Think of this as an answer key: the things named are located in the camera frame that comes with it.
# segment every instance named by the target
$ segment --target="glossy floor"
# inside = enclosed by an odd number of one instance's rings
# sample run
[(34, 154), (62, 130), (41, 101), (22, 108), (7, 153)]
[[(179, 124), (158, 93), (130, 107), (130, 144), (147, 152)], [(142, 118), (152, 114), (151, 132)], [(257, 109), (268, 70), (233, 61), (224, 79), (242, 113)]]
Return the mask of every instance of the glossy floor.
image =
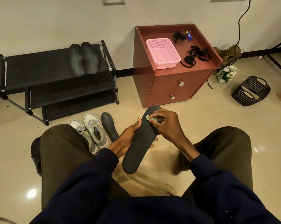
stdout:
[[(281, 54), (274, 55), (281, 60)], [(163, 105), (179, 115), (188, 138), (196, 143), (211, 131), (223, 126), (243, 129), (252, 140), (252, 168), (255, 193), (268, 210), (281, 220), (281, 71), (267, 58), (240, 59), (235, 66), (238, 74), (227, 84), (218, 84), (212, 76), (211, 90), (206, 84), (188, 101)], [(271, 86), (262, 102), (243, 107), (231, 97), (231, 91), (250, 75), (264, 78)], [(141, 106), (133, 78), (118, 79), (120, 105), (115, 103), (91, 110), (100, 116), (109, 112), (121, 133), (142, 117)], [(10, 96), (23, 104), (23, 94)], [(84, 113), (50, 122), (50, 126), (83, 120)], [(18, 108), (0, 99), (0, 216), (16, 223), (28, 223), (41, 211), (41, 178), (30, 158), (30, 145), (48, 127)], [(172, 176), (177, 149), (159, 136), (159, 141), (143, 159), (139, 171), (176, 188), (182, 195), (194, 180), (191, 171)]]

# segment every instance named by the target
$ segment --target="brown nightstand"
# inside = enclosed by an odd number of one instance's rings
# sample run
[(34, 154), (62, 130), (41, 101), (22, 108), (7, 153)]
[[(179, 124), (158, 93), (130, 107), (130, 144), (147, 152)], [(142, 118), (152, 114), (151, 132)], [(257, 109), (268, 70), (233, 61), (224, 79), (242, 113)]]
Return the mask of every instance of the brown nightstand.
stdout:
[[(177, 30), (191, 31), (193, 39), (174, 43), (173, 34)], [(156, 70), (146, 45), (151, 38), (169, 38), (184, 64), (191, 46), (207, 48), (211, 58), (201, 61), (196, 57), (192, 68), (177, 63), (173, 68)], [(221, 57), (194, 24), (135, 27), (133, 78), (143, 107), (192, 98), (221, 63)]]

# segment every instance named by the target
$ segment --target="potted plant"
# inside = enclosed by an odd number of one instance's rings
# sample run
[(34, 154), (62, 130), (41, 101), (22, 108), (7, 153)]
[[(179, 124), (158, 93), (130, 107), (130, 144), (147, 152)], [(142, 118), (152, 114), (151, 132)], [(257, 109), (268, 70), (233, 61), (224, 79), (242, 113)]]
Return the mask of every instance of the potted plant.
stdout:
[(220, 71), (220, 74), (217, 75), (217, 81), (219, 83), (225, 83), (228, 82), (232, 77), (234, 77), (236, 72), (236, 67), (234, 66), (227, 66), (223, 70)]

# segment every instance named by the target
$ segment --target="sleeve cuff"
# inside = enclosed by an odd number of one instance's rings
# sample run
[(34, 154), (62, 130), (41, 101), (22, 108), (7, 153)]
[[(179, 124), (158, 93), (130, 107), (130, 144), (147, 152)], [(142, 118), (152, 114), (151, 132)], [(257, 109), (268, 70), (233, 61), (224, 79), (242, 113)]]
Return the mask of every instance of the sleeve cuff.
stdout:
[(190, 162), (189, 167), (193, 175), (199, 180), (210, 178), (219, 171), (213, 162), (205, 155), (199, 155)]
[(104, 166), (110, 174), (112, 174), (119, 163), (119, 159), (116, 154), (108, 148), (101, 149), (94, 160)]

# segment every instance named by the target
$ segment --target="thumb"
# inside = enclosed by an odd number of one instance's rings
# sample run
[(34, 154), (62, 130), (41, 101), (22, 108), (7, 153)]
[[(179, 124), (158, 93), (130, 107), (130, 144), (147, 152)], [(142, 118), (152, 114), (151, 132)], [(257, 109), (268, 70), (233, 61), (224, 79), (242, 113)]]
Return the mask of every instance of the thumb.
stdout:
[(132, 125), (133, 130), (137, 130), (141, 126), (141, 118), (138, 118), (138, 121)]
[(155, 120), (150, 119), (149, 123), (151, 123), (157, 130), (159, 128), (159, 126), (161, 126), (161, 123), (156, 122)]

